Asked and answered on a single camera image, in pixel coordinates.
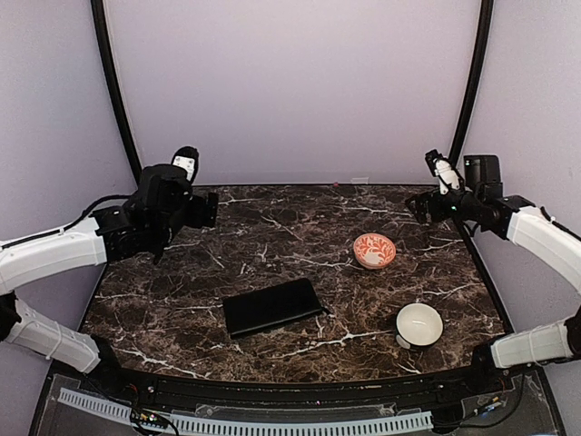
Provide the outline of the black front table rail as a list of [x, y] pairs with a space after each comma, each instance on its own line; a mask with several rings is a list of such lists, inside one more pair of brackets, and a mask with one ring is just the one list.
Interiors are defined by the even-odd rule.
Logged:
[[501, 372], [489, 379], [469, 368], [378, 381], [332, 383], [247, 383], [203, 381], [138, 372], [104, 370], [85, 382], [115, 399], [138, 406], [192, 410], [202, 404], [298, 409], [394, 403], [404, 407], [446, 407], [480, 394], [504, 395], [516, 386]]

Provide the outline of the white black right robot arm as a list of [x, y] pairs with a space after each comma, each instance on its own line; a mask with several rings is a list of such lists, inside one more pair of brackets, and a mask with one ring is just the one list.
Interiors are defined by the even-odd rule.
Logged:
[[481, 394], [498, 370], [580, 358], [580, 238], [545, 207], [503, 192], [493, 154], [468, 155], [463, 168], [436, 150], [425, 160], [437, 187], [406, 205], [420, 223], [451, 219], [483, 233], [478, 249], [490, 268], [512, 333], [479, 345], [463, 385]]

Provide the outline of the red patterned white bowl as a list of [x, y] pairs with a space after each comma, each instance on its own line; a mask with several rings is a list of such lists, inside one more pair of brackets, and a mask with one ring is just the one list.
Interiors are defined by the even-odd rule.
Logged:
[[396, 258], [396, 246], [386, 236], [378, 233], [364, 233], [353, 243], [357, 262], [369, 270], [387, 267]]

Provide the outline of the black frame post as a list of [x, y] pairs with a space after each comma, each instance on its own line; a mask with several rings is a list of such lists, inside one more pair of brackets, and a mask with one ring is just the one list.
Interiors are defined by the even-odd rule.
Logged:
[[458, 115], [457, 127], [448, 154], [448, 158], [453, 164], [458, 163], [468, 135], [469, 123], [476, 103], [480, 78], [485, 63], [493, 10], [493, 0], [482, 0], [480, 2], [478, 25], [466, 89]]
[[94, 24], [94, 33], [101, 59], [103, 77], [106, 83], [114, 119], [121, 138], [123, 153], [135, 183], [140, 182], [143, 171], [142, 162], [138, 155], [133, 138], [130, 120], [125, 108], [121, 83], [117, 74], [116, 63], [113, 55], [113, 44], [110, 36], [105, 1], [91, 0], [91, 11]]

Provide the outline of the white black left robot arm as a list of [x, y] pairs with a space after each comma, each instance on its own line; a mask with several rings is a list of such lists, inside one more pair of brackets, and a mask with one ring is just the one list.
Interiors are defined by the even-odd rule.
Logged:
[[108, 341], [75, 332], [42, 315], [16, 295], [24, 285], [88, 266], [149, 253], [157, 263], [184, 227], [215, 225], [218, 196], [199, 196], [193, 182], [199, 152], [186, 145], [169, 163], [147, 166], [132, 194], [91, 203], [71, 223], [1, 244], [1, 339], [57, 360], [83, 374], [109, 396], [128, 388], [127, 374]]

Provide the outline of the blue white bowl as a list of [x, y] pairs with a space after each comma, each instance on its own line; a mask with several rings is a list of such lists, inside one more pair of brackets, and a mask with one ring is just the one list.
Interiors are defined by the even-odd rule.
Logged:
[[444, 322], [433, 307], [410, 303], [397, 314], [396, 342], [406, 350], [422, 350], [434, 345], [444, 332]]

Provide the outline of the black left frame post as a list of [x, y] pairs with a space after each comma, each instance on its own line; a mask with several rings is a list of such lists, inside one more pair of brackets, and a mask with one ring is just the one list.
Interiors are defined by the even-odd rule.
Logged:
[[117, 74], [116, 63], [113, 55], [113, 44], [110, 36], [105, 1], [91, 0], [91, 11], [94, 24], [94, 33], [101, 59], [103, 77], [106, 83], [114, 119], [121, 138], [123, 153], [135, 183], [140, 182], [143, 171], [142, 162], [138, 155], [133, 138], [130, 120], [125, 108], [121, 83]]

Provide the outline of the black right frame post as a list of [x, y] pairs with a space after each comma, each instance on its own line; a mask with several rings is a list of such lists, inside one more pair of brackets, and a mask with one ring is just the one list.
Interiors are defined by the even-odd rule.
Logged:
[[458, 115], [457, 127], [448, 154], [448, 158], [453, 164], [458, 163], [468, 135], [469, 123], [476, 103], [480, 78], [485, 63], [493, 10], [493, 0], [482, 0], [480, 2], [478, 25], [466, 89]]

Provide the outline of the black zippered tool case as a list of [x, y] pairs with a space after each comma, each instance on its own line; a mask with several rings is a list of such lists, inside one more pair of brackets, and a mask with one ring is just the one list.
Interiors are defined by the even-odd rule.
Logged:
[[308, 278], [245, 292], [222, 301], [231, 339], [275, 330], [322, 313], [330, 314]]

